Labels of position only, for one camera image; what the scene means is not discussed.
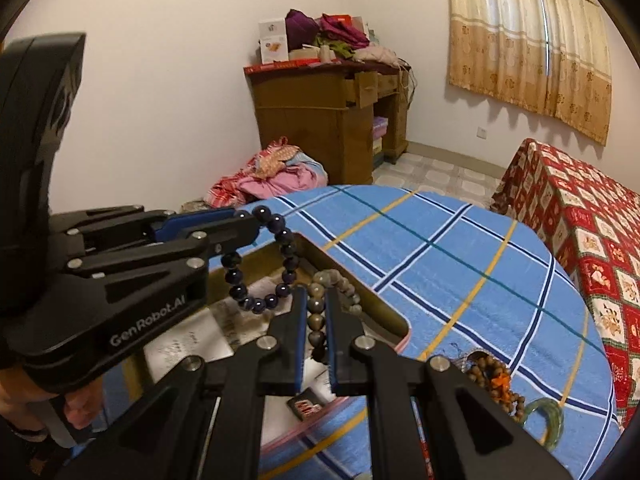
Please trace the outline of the person's left hand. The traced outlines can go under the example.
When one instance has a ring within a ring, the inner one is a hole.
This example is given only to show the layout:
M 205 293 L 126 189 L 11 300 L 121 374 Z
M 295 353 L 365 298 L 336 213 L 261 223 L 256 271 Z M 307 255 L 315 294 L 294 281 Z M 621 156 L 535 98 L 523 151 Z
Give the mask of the person's left hand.
M 103 383 L 100 376 L 75 391 L 57 394 L 36 385 L 20 366 L 2 368 L 1 422 L 19 434 L 39 434 L 46 423 L 37 408 L 53 404 L 70 426 L 85 429 L 102 412 Z

